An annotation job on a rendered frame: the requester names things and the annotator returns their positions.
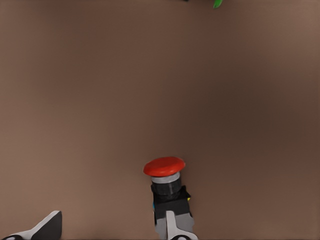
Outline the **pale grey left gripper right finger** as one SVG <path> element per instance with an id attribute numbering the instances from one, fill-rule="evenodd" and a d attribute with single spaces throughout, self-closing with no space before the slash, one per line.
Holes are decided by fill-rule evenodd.
<path id="1" fill-rule="evenodd" d="M 175 213 L 170 210 L 166 211 L 166 229 L 168 240 L 199 240 L 194 233 L 177 227 Z"/>

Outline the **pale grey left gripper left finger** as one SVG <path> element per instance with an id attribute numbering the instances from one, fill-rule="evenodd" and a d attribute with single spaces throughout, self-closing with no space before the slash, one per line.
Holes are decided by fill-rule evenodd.
<path id="1" fill-rule="evenodd" d="M 13 233 L 2 240 L 61 240 L 62 230 L 62 212 L 54 210 L 33 228 Z"/>

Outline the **red mushroom push-button switch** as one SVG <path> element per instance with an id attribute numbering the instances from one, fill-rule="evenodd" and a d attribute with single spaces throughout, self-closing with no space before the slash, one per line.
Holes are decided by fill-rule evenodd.
<path id="1" fill-rule="evenodd" d="M 154 227 L 160 240 L 168 240 L 166 211 L 174 212 L 179 229 L 194 233 L 195 221 L 189 205 L 191 195 L 182 185 L 180 174 L 185 166 L 183 159 L 167 156 L 154 159 L 143 168 L 143 173 L 151 177 Z"/>

